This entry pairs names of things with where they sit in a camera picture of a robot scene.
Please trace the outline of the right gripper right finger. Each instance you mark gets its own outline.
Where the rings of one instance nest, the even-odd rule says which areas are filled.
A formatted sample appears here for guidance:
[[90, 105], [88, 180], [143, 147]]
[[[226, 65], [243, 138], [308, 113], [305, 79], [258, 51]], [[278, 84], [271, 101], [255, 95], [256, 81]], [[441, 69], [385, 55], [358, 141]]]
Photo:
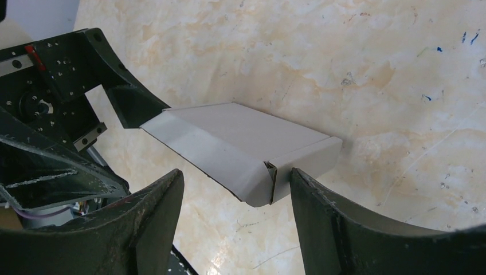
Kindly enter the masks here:
[[400, 222], [290, 174], [306, 274], [484, 274], [485, 226], [444, 232]]

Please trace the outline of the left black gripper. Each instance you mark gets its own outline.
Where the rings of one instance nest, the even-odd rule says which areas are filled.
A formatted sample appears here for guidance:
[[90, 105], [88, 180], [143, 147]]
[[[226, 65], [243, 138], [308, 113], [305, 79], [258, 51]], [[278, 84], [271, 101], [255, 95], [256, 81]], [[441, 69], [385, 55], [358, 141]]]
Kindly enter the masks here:
[[1, 198], [17, 209], [129, 194], [124, 179], [79, 153], [107, 129], [90, 90], [102, 85], [125, 129], [170, 107], [126, 68], [101, 29], [80, 30], [80, 41], [81, 48], [68, 33], [1, 49]]

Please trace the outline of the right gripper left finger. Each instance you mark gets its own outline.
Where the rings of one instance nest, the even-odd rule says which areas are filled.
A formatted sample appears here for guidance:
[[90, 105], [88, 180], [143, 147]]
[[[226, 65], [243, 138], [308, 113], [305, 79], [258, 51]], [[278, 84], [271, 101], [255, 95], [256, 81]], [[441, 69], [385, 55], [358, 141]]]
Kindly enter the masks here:
[[1, 230], [2, 274], [166, 274], [184, 177], [154, 183], [61, 226]]

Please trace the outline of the white cardboard box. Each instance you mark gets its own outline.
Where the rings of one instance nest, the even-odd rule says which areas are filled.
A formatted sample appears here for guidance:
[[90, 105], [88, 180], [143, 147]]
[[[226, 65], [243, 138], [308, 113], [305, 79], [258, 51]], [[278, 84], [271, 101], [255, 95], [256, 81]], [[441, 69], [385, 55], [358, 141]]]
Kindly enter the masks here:
[[293, 168], [322, 176], [342, 147], [338, 137], [237, 103], [166, 109], [142, 128], [252, 207], [289, 195]]

